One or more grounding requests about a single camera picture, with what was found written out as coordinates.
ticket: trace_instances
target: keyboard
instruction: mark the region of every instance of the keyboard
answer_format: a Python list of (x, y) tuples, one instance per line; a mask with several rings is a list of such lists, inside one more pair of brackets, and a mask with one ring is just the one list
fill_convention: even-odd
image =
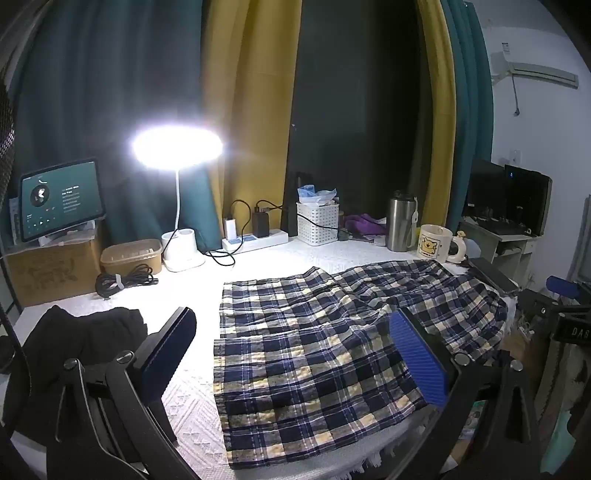
[(530, 235), (525, 227), (500, 220), (478, 220), (478, 225), (497, 235)]

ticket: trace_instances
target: power strip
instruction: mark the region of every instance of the power strip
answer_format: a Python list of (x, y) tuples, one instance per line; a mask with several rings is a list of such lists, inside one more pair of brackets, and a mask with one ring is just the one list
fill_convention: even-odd
[[(222, 246), (226, 252), (234, 254), (234, 250), (240, 245), (240, 236), (234, 240), (222, 239)], [(235, 253), (235, 255), (242, 254), (244, 252), (251, 252), (252, 250), (259, 250), (260, 248), (272, 247), (273, 245), (286, 244), (289, 241), (289, 236), (286, 232), (279, 229), (272, 229), (269, 232), (269, 236), (258, 238), (253, 234), (249, 233), (244, 236), (244, 243)]]

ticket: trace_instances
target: plastic bag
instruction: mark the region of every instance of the plastic bag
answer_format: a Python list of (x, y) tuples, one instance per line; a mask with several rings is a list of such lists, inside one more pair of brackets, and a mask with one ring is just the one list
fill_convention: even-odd
[(313, 185), (304, 185), (297, 189), (297, 193), (300, 196), (300, 203), (305, 203), (311, 208), (328, 205), (336, 197), (336, 190), (317, 192)]

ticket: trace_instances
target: teal curtain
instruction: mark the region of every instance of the teal curtain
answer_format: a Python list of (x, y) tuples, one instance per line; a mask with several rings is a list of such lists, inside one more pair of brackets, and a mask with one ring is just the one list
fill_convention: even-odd
[(491, 159), (492, 84), (484, 37), (472, 4), (441, 0), (456, 76), (456, 143), (446, 226), (459, 224), (474, 158)]
[[(113, 243), (174, 229), (174, 173), (141, 165), (131, 140), (146, 126), (202, 122), (201, 24), (201, 0), (55, 0), (11, 88), (12, 191), (23, 173), (96, 157)], [(218, 248), (206, 168), (181, 171), (180, 191), (181, 225)]]

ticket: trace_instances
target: charger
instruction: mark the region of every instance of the charger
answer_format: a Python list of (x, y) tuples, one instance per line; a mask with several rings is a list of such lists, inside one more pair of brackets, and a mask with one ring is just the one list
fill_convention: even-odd
[(224, 218), (223, 232), (228, 240), (238, 238), (238, 234), (236, 233), (236, 220), (234, 218)]
[(255, 207), (252, 213), (252, 234), (257, 238), (269, 236), (269, 214)]

